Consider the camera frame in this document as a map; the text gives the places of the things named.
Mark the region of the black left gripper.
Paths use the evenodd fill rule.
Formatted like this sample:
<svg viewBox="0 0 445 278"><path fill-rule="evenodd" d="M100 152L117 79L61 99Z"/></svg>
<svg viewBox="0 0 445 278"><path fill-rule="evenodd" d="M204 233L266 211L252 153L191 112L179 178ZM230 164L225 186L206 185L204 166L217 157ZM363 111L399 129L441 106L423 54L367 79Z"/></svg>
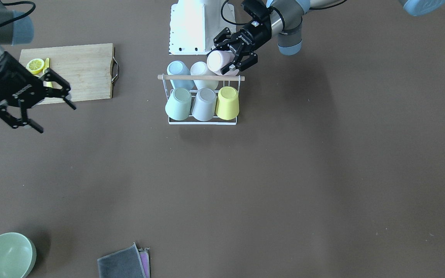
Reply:
<svg viewBox="0 0 445 278"><path fill-rule="evenodd" d="M227 75L234 71L242 72L257 64L258 50L272 38L272 24L270 19L254 20L246 23L239 31L231 33L225 27L214 39L214 51L222 52L221 61L227 62L221 67L221 74Z"/></svg>

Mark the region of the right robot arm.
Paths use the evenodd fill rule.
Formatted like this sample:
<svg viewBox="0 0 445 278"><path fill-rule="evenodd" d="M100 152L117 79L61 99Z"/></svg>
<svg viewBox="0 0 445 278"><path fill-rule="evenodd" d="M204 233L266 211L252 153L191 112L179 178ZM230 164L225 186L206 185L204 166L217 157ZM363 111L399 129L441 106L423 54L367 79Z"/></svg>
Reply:
<svg viewBox="0 0 445 278"><path fill-rule="evenodd" d="M34 25L29 15L34 10L32 1L0 1L0 120L13 129L27 126L42 133L44 129L29 118L29 109L46 98L62 99L72 109L76 106L71 86L59 74L48 68L37 77L3 48L32 42Z"/></svg>

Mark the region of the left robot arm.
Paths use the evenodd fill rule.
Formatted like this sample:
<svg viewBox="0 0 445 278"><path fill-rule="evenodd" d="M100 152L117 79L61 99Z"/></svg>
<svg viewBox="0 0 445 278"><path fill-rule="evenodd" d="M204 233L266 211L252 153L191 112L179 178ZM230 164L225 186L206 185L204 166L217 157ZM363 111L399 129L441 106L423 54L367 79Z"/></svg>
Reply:
<svg viewBox="0 0 445 278"><path fill-rule="evenodd" d="M343 0L244 0L242 9L251 16L240 29L225 28L214 39L207 63L221 75L239 73L258 62L256 51L274 37L282 55L295 55L302 48L302 25L306 14L327 10Z"/></svg>

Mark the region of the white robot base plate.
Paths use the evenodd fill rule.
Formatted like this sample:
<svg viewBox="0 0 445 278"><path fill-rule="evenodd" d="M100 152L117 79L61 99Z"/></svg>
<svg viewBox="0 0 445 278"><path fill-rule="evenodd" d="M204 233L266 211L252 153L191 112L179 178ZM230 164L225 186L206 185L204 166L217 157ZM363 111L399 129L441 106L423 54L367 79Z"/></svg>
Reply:
<svg viewBox="0 0 445 278"><path fill-rule="evenodd" d="M207 54L213 39L225 27L236 32L234 5L223 0L179 0L171 6L170 55Z"/></svg>

